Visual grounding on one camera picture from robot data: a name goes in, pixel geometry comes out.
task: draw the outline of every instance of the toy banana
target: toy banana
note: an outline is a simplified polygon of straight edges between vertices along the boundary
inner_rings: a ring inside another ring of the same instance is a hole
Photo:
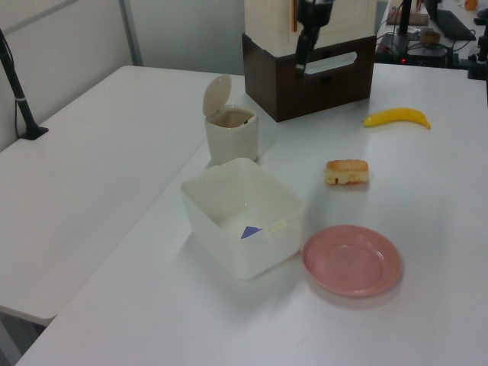
[[[425,115],[413,108],[391,108],[373,113],[363,120],[363,125],[365,127],[375,127],[400,120],[414,122],[430,130],[430,123]]]

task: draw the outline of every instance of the white wall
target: white wall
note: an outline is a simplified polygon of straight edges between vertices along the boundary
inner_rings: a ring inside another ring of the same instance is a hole
[[[0,1],[2,30],[12,29],[12,24],[5,19],[18,16],[14,13],[18,8],[12,7],[13,2],[23,7],[28,3],[27,0]],[[39,7],[41,2],[50,5],[61,1],[35,2]],[[38,124],[119,67],[132,64],[118,1],[69,3],[21,29],[13,26],[14,31],[5,35],[18,78]],[[20,11],[18,18],[24,22],[23,14]],[[31,9],[26,8],[25,14],[31,15]],[[20,113],[19,119],[19,127],[23,129]],[[15,140],[14,96],[0,68],[0,151]]]
[[[243,75],[244,0],[126,0],[142,64]]]

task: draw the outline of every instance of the orange object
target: orange object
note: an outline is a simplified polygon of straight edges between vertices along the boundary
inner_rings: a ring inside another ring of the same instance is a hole
[[[478,6],[478,0],[466,0],[464,2],[464,8],[466,10],[476,10],[477,6]]]

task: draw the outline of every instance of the pink plate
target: pink plate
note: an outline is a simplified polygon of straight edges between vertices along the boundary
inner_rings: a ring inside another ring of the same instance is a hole
[[[397,249],[381,234],[353,225],[327,227],[303,246],[309,274],[334,294],[366,297],[397,282],[402,263]]]

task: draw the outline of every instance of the box handle slot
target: box handle slot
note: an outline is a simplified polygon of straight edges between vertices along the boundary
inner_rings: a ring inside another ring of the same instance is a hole
[[[305,73],[308,75],[317,74],[319,72],[338,69],[339,67],[352,65],[358,58],[356,52],[344,53],[342,55],[329,57],[326,59],[319,59],[312,63],[307,63]]]

